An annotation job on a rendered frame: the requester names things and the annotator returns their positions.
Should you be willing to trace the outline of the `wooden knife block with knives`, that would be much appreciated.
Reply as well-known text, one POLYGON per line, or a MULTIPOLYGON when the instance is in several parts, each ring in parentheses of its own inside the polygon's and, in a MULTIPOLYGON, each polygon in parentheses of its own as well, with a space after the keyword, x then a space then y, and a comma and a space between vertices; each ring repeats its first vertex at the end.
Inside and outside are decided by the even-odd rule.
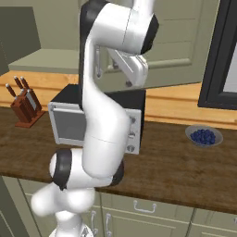
POLYGON ((27 81, 17 76, 14 81, 20 88, 19 95, 16 95, 12 87, 7 83, 6 88, 14 97, 14 101, 10 105, 19 121, 15 124, 16 127, 30 128, 43 114, 42 106, 27 81))

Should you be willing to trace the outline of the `olive drawer front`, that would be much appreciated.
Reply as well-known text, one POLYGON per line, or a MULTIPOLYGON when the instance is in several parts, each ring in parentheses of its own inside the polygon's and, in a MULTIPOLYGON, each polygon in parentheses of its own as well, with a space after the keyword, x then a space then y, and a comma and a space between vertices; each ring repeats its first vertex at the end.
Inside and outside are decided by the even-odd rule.
POLYGON ((117 209, 120 211, 127 211, 135 214, 144 214, 151 217, 167 218, 184 222, 189 222, 193 214, 192 207, 155 202, 151 200, 144 200, 111 193, 101 193, 101 201, 103 207, 117 209), (138 200, 141 203, 147 203, 149 205, 156 203, 156 212, 154 214, 145 214, 135 211, 133 208, 134 200, 138 200))
POLYGON ((195 224, 237 231, 237 224, 233 221, 234 218, 237 218, 237 215, 197 208, 193 222, 195 224))

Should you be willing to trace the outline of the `olive wall cabinet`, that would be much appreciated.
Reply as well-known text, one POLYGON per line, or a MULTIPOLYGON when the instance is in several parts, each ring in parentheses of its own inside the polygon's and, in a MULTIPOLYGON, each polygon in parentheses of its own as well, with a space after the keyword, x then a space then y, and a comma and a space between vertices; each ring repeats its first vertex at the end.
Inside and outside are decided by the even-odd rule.
POLYGON ((11 63, 13 70, 77 74, 83 0, 33 0, 41 48, 11 63))

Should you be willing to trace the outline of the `black and silver toaster oven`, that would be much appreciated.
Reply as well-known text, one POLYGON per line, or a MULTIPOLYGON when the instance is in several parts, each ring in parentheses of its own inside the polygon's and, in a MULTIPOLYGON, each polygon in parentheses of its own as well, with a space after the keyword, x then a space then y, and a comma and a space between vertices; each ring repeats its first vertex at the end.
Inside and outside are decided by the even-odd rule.
MULTIPOLYGON (((131 132, 126 153, 138 155, 143 138, 146 90, 130 90, 106 93, 124 107, 131 118, 131 132)), ((77 84, 68 84, 48 104, 48 112, 57 144, 83 146, 86 119, 77 101, 77 84)))

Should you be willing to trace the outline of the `grey bowl of blueberries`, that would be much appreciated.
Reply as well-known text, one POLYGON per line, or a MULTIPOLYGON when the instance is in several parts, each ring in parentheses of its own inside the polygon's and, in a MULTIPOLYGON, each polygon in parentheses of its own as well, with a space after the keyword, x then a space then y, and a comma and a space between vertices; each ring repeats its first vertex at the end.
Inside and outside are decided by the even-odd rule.
POLYGON ((211 147, 223 142, 221 132, 209 126, 188 126, 185 134, 195 145, 201 147, 211 147))

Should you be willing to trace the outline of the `dark olive cabinet door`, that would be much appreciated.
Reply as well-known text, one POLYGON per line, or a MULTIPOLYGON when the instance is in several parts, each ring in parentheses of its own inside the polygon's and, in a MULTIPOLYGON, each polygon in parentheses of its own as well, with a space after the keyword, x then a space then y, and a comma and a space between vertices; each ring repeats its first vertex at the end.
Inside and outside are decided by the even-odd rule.
POLYGON ((31 6, 0 6, 0 76, 9 65, 41 48, 31 6))

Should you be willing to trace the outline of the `black window frame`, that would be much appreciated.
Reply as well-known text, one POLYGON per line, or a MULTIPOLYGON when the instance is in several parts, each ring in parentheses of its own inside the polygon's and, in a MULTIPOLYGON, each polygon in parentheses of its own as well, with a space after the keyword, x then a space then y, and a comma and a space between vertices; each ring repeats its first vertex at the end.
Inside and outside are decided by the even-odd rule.
POLYGON ((237 0, 220 0, 198 106, 237 110, 237 0))

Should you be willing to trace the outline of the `olive cabinet door with panels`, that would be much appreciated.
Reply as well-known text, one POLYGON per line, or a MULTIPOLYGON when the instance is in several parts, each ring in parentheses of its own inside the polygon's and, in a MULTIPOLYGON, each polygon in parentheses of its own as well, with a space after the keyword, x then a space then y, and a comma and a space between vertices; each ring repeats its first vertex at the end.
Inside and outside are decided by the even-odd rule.
POLYGON ((146 88, 203 80, 220 0, 155 0, 159 29, 144 55, 146 88))

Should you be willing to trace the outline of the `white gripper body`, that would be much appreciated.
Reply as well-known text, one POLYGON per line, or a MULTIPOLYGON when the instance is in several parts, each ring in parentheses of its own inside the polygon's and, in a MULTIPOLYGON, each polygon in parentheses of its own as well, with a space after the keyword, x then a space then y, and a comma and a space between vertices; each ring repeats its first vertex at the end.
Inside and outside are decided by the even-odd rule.
POLYGON ((143 87, 148 75, 148 65, 143 56, 132 56, 115 49, 107 49, 111 58, 126 75, 132 86, 143 87))

